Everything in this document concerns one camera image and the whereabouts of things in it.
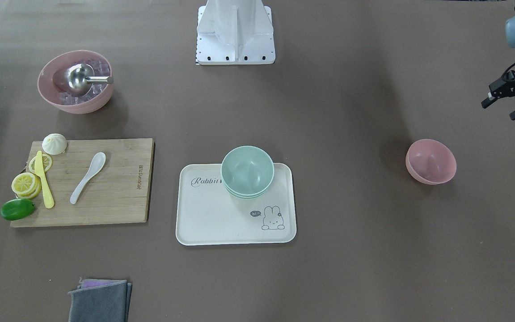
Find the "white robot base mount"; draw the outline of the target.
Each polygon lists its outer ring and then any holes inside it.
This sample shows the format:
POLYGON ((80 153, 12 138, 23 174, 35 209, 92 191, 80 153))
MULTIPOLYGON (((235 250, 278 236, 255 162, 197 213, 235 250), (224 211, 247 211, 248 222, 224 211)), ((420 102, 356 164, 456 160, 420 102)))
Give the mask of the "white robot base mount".
POLYGON ((271 8, 261 0, 209 0, 198 8, 198 65, 261 65, 276 61, 271 8))

